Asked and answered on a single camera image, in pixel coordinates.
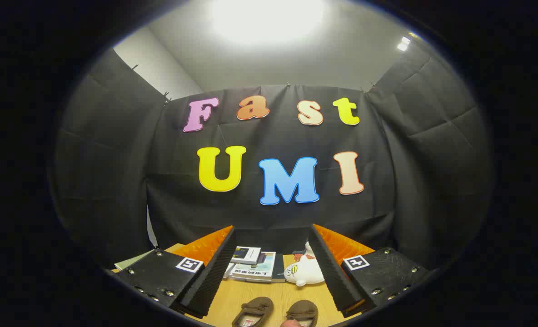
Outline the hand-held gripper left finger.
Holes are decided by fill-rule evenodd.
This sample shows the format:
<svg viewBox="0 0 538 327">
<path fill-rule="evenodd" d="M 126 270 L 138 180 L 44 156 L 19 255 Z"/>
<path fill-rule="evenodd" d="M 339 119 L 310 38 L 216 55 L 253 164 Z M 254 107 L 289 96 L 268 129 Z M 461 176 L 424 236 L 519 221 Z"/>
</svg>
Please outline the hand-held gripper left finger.
<svg viewBox="0 0 538 327">
<path fill-rule="evenodd" d="M 236 247 L 233 232 L 227 226 L 173 251 L 151 251 L 116 276 L 151 302 L 203 318 Z"/>
</svg>

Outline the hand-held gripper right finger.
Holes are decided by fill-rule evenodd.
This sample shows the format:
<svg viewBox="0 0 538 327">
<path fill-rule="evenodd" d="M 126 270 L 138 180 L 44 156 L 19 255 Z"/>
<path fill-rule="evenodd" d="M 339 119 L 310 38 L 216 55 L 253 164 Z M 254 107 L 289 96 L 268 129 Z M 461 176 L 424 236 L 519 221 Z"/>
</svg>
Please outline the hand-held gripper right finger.
<svg viewBox="0 0 538 327">
<path fill-rule="evenodd" d="M 316 224 L 309 244 L 334 304 L 346 318 L 392 303 L 431 273 L 392 247 L 373 250 Z"/>
</svg>

